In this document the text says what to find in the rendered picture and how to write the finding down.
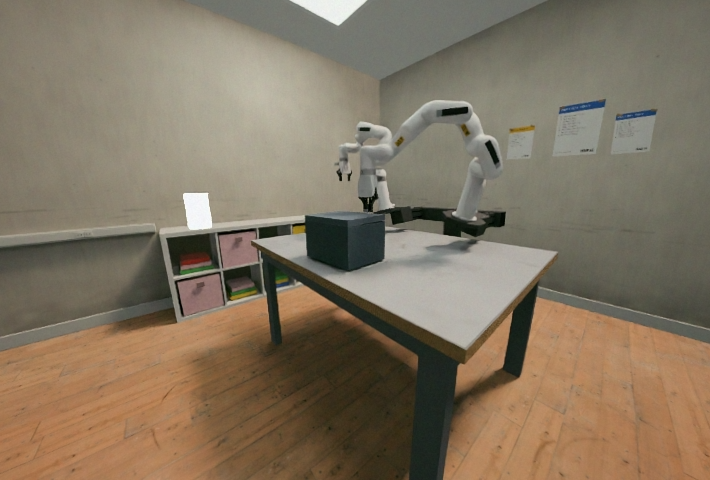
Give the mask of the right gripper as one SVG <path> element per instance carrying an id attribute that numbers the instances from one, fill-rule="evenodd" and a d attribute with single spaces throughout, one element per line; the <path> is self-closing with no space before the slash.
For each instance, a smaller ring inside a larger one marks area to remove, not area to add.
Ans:
<path id="1" fill-rule="evenodd" d="M 342 174 L 347 174 L 348 181 L 350 181 L 350 176 L 352 175 L 352 171 L 350 169 L 350 163 L 348 161 L 339 162 L 339 170 L 337 170 L 336 173 L 339 176 L 339 181 L 342 181 Z"/>

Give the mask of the dark grey rectangular case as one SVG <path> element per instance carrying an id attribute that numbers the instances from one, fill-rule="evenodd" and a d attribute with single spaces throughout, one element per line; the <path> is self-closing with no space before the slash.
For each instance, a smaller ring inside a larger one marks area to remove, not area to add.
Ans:
<path id="1" fill-rule="evenodd" d="M 305 215 L 307 256 L 353 270 L 385 257 L 385 214 L 335 211 Z"/>

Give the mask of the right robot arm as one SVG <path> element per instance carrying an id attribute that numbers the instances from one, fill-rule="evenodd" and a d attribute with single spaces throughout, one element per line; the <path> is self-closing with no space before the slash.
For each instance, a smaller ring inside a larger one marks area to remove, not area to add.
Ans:
<path id="1" fill-rule="evenodd" d="M 340 161 L 348 161 L 348 153 L 359 152 L 360 148 L 363 147 L 364 142 L 368 138 L 380 139 L 378 145 L 387 144 L 388 142 L 391 141 L 391 132 L 389 131 L 389 129 L 387 129 L 385 127 L 371 125 L 370 123 L 367 124 L 364 122 L 360 122 L 356 127 L 356 131 L 357 131 L 357 134 L 355 135 L 355 139 L 357 141 L 356 144 L 345 143 L 345 144 L 339 146 L 339 158 L 340 158 L 339 160 Z M 376 161 L 376 167 L 382 167 L 385 164 L 386 163 L 381 163 L 380 161 Z M 386 173 L 383 169 L 376 168 L 376 175 L 386 176 Z M 378 182 L 378 197 L 379 197 L 377 199 L 378 208 L 379 208 L 378 211 L 395 207 L 395 204 L 392 204 L 390 202 L 386 181 Z"/>

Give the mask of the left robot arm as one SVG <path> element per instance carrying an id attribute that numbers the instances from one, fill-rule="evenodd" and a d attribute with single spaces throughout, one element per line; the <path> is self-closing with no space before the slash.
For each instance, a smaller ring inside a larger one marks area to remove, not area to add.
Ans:
<path id="1" fill-rule="evenodd" d="M 391 155 L 393 159 L 432 123 L 456 125 L 461 131 L 467 153 L 476 157 L 469 165 L 457 210 L 452 213 L 458 219 L 475 222 L 477 220 L 475 213 L 486 180 L 497 179 L 502 173 L 503 164 L 497 141 L 491 136 L 484 135 L 478 117 L 467 102 L 426 103 L 402 124 L 390 142 L 360 148 L 359 174 L 376 175 L 376 161 L 388 163 L 387 160 Z M 386 181 L 386 176 L 376 176 L 378 182 Z"/>

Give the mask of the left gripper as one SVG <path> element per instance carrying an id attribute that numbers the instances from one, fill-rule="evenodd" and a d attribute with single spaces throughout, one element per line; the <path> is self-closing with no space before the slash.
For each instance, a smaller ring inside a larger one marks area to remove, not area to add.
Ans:
<path id="1" fill-rule="evenodd" d="M 375 200 L 379 198 L 376 175 L 360 175 L 358 180 L 358 198 L 363 203 L 363 211 L 368 209 L 368 212 L 373 212 L 373 204 Z"/>

